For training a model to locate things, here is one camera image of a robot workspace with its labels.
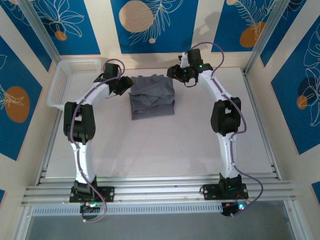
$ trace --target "white table surface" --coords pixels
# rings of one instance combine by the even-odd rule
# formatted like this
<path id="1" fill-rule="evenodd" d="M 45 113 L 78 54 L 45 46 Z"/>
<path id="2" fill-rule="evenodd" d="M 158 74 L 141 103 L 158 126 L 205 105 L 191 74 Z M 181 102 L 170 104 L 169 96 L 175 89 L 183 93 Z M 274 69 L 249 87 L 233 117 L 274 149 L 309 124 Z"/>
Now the white table surface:
<path id="1" fill-rule="evenodd" d="M 166 69 L 126 70 L 125 75 L 166 75 Z M 237 136 L 239 169 L 272 173 L 270 161 L 240 68 L 220 68 L 216 76 L 234 97 L 240 97 L 248 130 Z M 222 159 L 210 124 L 214 102 L 201 85 L 186 88 L 174 80 L 175 114 L 131 120 L 129 95 L 106 99 L 94 112 L 96 133 L 93 165 L 98 177 L 187 176 L 218 174 Z M 63 133 L 63 117 L 49 160 L 46 178 L 74 178 L 73 151 Z"/>

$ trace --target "folded cloth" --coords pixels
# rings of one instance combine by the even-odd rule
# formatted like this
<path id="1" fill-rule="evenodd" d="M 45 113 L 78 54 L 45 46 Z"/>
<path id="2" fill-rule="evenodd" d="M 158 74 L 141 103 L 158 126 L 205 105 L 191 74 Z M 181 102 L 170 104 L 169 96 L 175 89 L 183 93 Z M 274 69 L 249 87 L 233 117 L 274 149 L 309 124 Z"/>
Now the folded cloth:
<path id="1" fill-rule="evenodd" d="M 175 114 L 175 90 L 172 78 L 164 75 L 131 77 L 132 120 Z"/>

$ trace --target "white basket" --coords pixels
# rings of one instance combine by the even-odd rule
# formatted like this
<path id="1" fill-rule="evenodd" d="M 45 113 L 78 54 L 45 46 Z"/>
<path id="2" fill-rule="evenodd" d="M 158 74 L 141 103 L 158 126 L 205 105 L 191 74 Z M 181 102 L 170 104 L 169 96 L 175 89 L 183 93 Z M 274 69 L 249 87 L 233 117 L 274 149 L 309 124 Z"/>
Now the white basket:
<path id="1" fill-rule="evenodd" d="M 101 73 L 99 58 L 74 58 L 58 63 L 46 103 L 64 110 L 66 102 L 75 102 L 93 85 Z"/>

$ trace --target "cable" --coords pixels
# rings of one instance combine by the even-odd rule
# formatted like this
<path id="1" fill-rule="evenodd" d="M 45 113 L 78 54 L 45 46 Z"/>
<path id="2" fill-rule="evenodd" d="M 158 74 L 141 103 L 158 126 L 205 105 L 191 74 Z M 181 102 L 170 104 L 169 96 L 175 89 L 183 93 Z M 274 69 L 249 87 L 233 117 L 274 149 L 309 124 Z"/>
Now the cable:
<path id="1" fill-rule="evenodd" d="M 86 175 L 84 174 L 84 171 L 83 169 L 81 168 L 81 164 L 80 164 L 80 147 L 79 147 L 79 144 L 74 140 L 74 135 L 73 135 L 73 132 L 74 132 L 74 126 L 75 126 L 75 120 L 76 120 L 76 115 L 77 115 L 77 112 L 81 106 L 81 104 L 98 88 L 100 87 L 102 84 L 105 84 L 109 81 L 112 81 L 112 80 L 115 80 L 115 79 L 119 79 L 124 73 L 125 73 L 125 70 L 126 70 L 126 67 L 125 67 L 125 64 L 121 61 L 121 60 L 118 60 L 118 59 L 109 59 L 108 61 L 105 62 L 105 64 L 107 62 L 110 62 L 110 61 L 118 61 L 122 64 L 123 66 L 123 71 L 121 71 L 121 74 L 118 75 L 118 76 L 115 76 L 115 77 L 112 77 L 112 78 L 109 78 L 109 79 L 106 79 L 102 82 L 100 82 L 95 88 L 92 88 L 84 97 L 83 99 L 77 104 L 77 106 L 75 107 L 74 109 L 74 113 L 73 113 L 73 116 L 72 116 L 72 120 L 71 120 L 71 126 L 70 126 L 70 140 L 73 144 L 75 144 L 76 146 L 76 164 L 78 166 L 78 169 L 79 169 L 79 172 L 81 174 L 81 177 L 85 180 L 85 182 L 89 185 L 89 187 L 100 197 L 100 199 L 102 200 L 103 202 L 103 205 L 104 205 L 104 211 L 103 211 L 103 215 L 100 216 L 99 218 L 97 219 L 94 219 L 94 220 L 86 220 L 83 218 L 83 221 L 84 222 L 87 222 L 87 223 L 96 223 L 100 220 L 102 220 L 105 216 L 106 216 L 106 213 L 107 213 L 107 202 L 105 200 L 105 198 L 100 194 L 100 192 L 90 183 L 90 181 L 87 179 Z"/>
<path id="2" fill-rule="evenodd" d="M 250 176 L 249 174 L 246 174 L 246 173 L 242 172 L 241 170 L 239 170 L 239 169 L 237 168 L 236 164 L 235 164 L 234 151 L 233 151 L 233 137 L 236 136 L 236 135 L 238 135 L 238 134 L 243 134 L 243 133 L 245 133 L 245 132 L 247 131 L 246 119 L 245 119 L 245 116 L 242 114 L 241 110 L 239 109 L 239 107 L 235 104 L 235 102 L 234 102 L 231 98 L 229 98 L 226 94 L 224 94 L 222 88 L 220 87 L 220 85 L 217 83 L 217 81 L 216 81 L 215 78 L 214 78 L 214 73 L 215 73 L 215 71 L 216 71 L 218 68 L 220 68 L 221 65 L 222 65 L 222 64 L 224 63 L 224 61 L 225 61 L 224 51 L 221 49 L 221 47 L 220 47 L 219 45 L 217 45 L 217 44 L 214 43 L 214 42 L 210 42 L 210 41 L 200 42 L 200 43 L 194 45 L 191 49 L 194 49 L 195 47 L 197 47 L 197 46 L 199 46 L 199 45 L 202 45 L 202 44 L 211 44 L 211 45 L 213 45 L 213 46 L 216 46 L 216 47 L 220 50 L 220 52 L 221 52 L 221 54 L 222 54 L 222 60 L 221 60 L 221 63 L 212 71 L 212 73 L 211 73 L 211 80 L 214 82 L 214 84 L 216 85 L 216 87 L 219 89 L 219 91 L 220 91 L 220 93 L 222 94 L 222 96 L 225 97 L 225 98 L 235 107 L 235 109 L 237 110 L 237 112 L 239 113 L 239 115 L 240 115 L 240 117 L 241 117 L 241 119 L 242 119 L 243 126 L 244 126 L 244 129 L 243 129 L 242 131 L 234 132 L 234 133 L 231 135 L 231 137 L 230 137 L 231 164 L 232 164 L 232 166 L 234 167 L 234 169 L 235 169 L 238 173 L 240 173 L 241 175 L 244 175 L 244 176 L 246 176 L 246 177 L 248 177 L 248 178 L 256 181 L 256 182 L 260 185 L 260 187 L 261 187 L 261 191 L 260 191 L 260 193 L 258 194 L 258 196 L 257 196 L 253 201 L 249 202 L 249 204 L 246 205 L 246 207 L 243 209 L 243 210 L 246 210 L 247 208 L 249 208 L 250 206 L 252 206 L 252 204 L 254 204 L 254 203 L 261 197 L 261 195 L 262 195 L 263 192 L 264 192 L 264 186 L 263 186 L 263 184 L 261 183 L 261 181 L 259 181 L 257 178 L 255 178 L 255 177 L 253 177 L 253 176 Z M 237 215 L 237 214 L 239 214 L 239 213 L 241 213 L 241 212 L 243 212 L 243 211 L 238 211 L 238 212 L 235 213 L 233 216 L 235 216 L 235 215 Z"/>

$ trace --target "gray cloth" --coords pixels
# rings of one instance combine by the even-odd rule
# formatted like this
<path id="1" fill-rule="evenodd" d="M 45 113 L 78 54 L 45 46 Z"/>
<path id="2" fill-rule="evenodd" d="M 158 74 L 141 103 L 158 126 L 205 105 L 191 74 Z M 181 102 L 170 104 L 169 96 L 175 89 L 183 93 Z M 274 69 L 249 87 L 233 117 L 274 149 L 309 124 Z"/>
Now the gray cloth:
<path id="1" fill-rule="evenodd" d="M 131 77 L 132 120 L 175 114 L 175 90 L 172 78 L 163 75 Z"/>

